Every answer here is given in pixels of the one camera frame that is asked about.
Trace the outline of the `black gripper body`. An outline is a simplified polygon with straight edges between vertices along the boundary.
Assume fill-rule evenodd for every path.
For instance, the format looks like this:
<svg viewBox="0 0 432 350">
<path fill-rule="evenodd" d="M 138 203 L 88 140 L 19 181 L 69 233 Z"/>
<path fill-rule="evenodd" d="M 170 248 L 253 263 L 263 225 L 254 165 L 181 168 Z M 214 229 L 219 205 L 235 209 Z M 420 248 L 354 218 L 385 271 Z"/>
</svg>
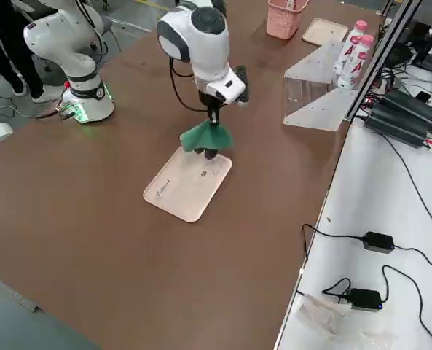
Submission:
<svg viewBox="0 0 432 350">
<path fill-rule="evenodd" d="M 223 107 L 223 102 L 212 95 L 208 95 L 200 91 L 200 102 L 207 108 L 209 112 L 219 110 Z"/>
</svg>

